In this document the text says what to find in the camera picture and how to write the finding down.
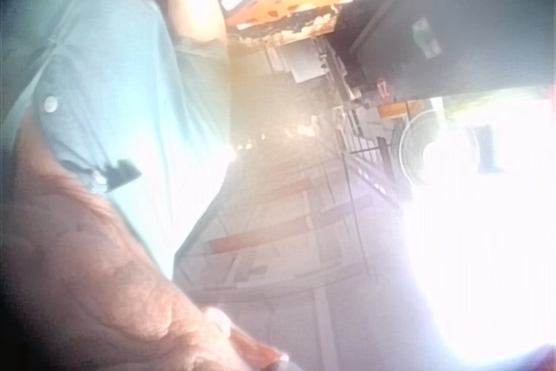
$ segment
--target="person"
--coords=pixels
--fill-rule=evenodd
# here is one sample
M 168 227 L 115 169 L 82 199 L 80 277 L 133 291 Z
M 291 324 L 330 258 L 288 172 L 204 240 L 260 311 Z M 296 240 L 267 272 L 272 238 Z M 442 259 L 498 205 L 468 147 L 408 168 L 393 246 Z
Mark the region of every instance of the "person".
M 62 369 L 280 362 L 249 338 L 234 346 L 171 281 L 228 166 L 218 1 L 168 0 L 166 16 L 150 0 L 3 3 L 3 296 L 44 358 Z

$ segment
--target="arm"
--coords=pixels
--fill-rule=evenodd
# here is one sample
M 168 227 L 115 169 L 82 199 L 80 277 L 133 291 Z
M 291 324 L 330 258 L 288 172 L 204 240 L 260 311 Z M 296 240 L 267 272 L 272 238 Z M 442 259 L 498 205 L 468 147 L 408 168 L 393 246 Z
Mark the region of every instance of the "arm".
M 198 43 L 226 42 L 226 24 L 218 0 L 168 0 L 169 21 L 180 37 Z
M 247 369 L 109 204 L 57 165 L 28 117 L 19 138 L 2 281 L 50 359 L 63 369 Z

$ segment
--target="black object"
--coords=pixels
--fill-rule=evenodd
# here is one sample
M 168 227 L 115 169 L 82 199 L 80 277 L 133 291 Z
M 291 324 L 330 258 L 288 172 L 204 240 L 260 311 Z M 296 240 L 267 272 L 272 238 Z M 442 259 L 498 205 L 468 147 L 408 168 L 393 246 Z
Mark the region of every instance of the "black object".
M 431 58 L 414 39 L 422 18 L 441 49 Z M 398 101 L 552 84 L 554 0 L 397 0 L 355 52 Z

